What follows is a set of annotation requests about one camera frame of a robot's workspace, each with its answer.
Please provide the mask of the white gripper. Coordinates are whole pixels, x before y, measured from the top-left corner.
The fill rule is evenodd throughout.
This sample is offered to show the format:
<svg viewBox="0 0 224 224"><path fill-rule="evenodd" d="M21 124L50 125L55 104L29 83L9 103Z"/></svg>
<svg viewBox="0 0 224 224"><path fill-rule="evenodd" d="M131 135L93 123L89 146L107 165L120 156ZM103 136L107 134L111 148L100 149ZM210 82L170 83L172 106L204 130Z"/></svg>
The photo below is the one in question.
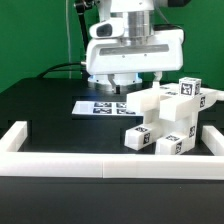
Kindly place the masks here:
<svg viewBox="0 0 224 224"><path fill-rule="evenodd" d="M124 20L111 18L90 28L86 69L91 75L107 75L115 94L120 85L114 74L154 72L152 88L160 88L162 71L179 70L183 65L182 29L158 30L143 43L126 45Z"/></svg>

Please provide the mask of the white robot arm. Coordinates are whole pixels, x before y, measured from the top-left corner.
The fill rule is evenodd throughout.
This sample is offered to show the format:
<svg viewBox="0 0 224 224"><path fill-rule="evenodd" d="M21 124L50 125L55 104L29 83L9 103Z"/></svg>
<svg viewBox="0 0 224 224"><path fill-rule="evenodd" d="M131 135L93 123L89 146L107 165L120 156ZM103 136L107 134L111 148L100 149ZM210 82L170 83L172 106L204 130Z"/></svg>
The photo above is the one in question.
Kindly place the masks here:
<svg viewBox="0 0 224 224"><path fill-rule="evenodd" d="M184 31L169 22L154 23L162 7L184 7L191 0L76 0L80 18L96 7L99 22L83 27L88 84L119 93L137 88L138 75L152 72L160 80L164 71L183 65Z"/></svg>

